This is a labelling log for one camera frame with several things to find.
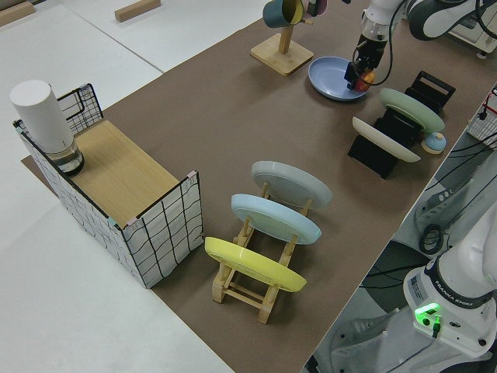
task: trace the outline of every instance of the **blue plate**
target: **blue plate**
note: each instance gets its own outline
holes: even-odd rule
[[[272,200],[249,194],[231,196],[231,210],[242,221],[275,239],[290,242],[297,236],[297,244],[310,245],[321,236],[321,229],[295,210]]]
[[[366,92],[351,91],[343,78],[348,61],[340,57],[321,57],[309,66],[311,84],[323,96],[338,101],[353,101]]]

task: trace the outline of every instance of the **teal mug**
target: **teal mug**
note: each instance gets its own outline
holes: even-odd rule
[[[304,15],[301,0],[272,0],[262,11],[262,18],[268,27],[276,29],[298,24]]]

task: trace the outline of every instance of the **wire mesh panel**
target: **wire mesh panel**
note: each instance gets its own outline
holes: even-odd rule
[[[88,84],[59,103],[73,134],[103,118]],[[200,181],[191,172],[165,196],[121,228],[45,155],[21,120],[14,123],[25,146],[61,203],[146,288],[157,284],[203,242]]]
[[[123,231],[148,288],[203,242],[198,173],[194,172]]]
[[[488,146],[495,147],[497,138],[497,88],[494,88],[481,106],[481,112],[473,117],[467,132]]]

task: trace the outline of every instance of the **plate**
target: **plate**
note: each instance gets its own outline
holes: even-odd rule
[[[238,272],[285,291],[299,291],[307,283],[305,278],[290,268],[222,239],[206,237],[205,251],[218,262],[224,262]]]
[[[310,245],[321,236],[321,229],[302,214],[262,197],[235,194],[231,210],[242,221],[249,218],[254,229],[285,242],[296,235],[297,244]]]
[[[256,162],[252,165],[252,178],[259,187],[267,182],[270,196],[297,207],[305,206],[311,198],[311,208],[320,208],[333,198],[331,190],[320,179],[284,163]]]
[[[352,91],[347,88],[344,78],[349,62],[340,57],[321,57],[309,66],[311,84],[323,96],[338,101],[352,101],[364,96],[366,92]]]
[[[383,88],[380,91],[380,101],[385,107],[392,108],[414,120],[426,133],[441,132],[445,128],[442,118],[429,107],[395,89]]]
[[[411,152],[395,140],[389,138],[386,134],[379,132],[379,130],[371,127],[368,123],[357,117],[352,118],[352,125],[361,136],[364,136],[386,152],[389,152],[395,158],[409,163],[418,162],[421,159],[419,155]]]

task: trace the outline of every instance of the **brown table covering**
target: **brown table covering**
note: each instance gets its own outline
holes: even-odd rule
[[[313,26],[296,26],[293,40],[315,58],[350,59],[365,6],[330,4]],[[250,173],[253,162],[291,164],[332,189],[331,205],[309,214],[322,237],[314,245],[298,246],[290,262],[308,284],[296,294],[281,291],[267,325],[256,322],[257,310],[245,303],[230,297],[223,304],[211,300],[218,263],[203,248],[153,288],[241,373],[301,370],[444,157],[416,145],[412,150],[422,160],[399,162],[386,180],[348,157],[356,137],[352,116],[372,124],[384,114],[380,88],[342,103],[313,89],[308,64],[289,77],[279,75],[249,56],[252,47],[276,32],[258,21],[104,113],[176,177],[200,172],[207,236],[232,240],[238,234],[242,222],[231,213],[231,195],[259,193]],[[496,80],[495,56],[480,60],[473,47],[451,37],[417,41],[404,21],[393,41],[394,69],[382,86],[404,92],[424,70],[456,87],[442,114],[451,147]],[[387,66],[385,54],[378,79]],[[249,248],[278,260],[283,244],[254,235]]]

